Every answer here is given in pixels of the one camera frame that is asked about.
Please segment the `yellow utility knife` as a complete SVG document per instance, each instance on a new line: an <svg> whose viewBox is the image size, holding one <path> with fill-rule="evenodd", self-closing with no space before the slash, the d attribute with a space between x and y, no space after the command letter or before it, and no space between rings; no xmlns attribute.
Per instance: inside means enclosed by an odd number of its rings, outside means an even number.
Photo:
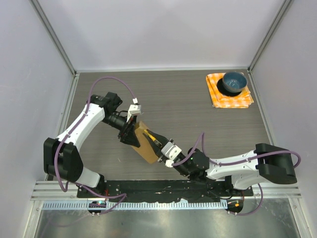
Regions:
<svg viewBox="0 0 317 238"><path fill-rule="evenodd" d="M149 133L149 131L147 129L144 129L144 133L143 133L150 141L152 141L157 147L161 147L161 143L153 136Z"/></svg>

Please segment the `brown cardboard express box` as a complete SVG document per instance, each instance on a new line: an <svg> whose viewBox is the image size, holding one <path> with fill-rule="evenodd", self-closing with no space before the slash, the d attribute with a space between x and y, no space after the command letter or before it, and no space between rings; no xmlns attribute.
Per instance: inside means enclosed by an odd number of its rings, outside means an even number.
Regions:
<svg viewBox="0 0 317 238"><path fill-rule="evenodd" d="M136 137L140 143L140 147L132 146L132 148L149 164L155 163L159 157L155 154L154 150L152 149L149 141L143 135L144 130L147 130L148 127L142 121L136 123L134 132Z"/></svg>

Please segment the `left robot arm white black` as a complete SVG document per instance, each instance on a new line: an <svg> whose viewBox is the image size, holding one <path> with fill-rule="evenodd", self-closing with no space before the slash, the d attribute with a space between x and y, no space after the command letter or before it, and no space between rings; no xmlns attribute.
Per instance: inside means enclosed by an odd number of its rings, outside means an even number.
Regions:
<svg viewBox="0 0 317 238"><path fill-rule="evenodd" d="M57 138L45 140L44 172L71 183L87 186L93 197L102 197L106 190L105 178L84 167L79 151L88 135L100 122L118 129L120 142L140 147L135 128L141 106L137 98L133 98L127 116L122 116L117 111L121 104L121 98L112 92L108 92L104 97L92 95L81 114L66 131Z"/></svg>

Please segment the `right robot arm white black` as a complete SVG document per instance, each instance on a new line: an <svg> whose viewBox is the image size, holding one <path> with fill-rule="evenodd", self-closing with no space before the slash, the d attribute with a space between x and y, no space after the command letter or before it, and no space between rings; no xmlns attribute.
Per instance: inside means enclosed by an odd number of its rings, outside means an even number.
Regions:
<svg viewBox="0 0 317 238"><path fill-rule="evenodd" d="M266 143L256 144L254 150L247 153L211 159L204 148L194 145L187 155L182 153L173 140L144 130L158 161L168 168L174 168L189 180L210 183L224 178L224 191L234 196L250 186L262 182L274 184L295 184L295 168L301 163L301 156L294 151Z"/></svg>

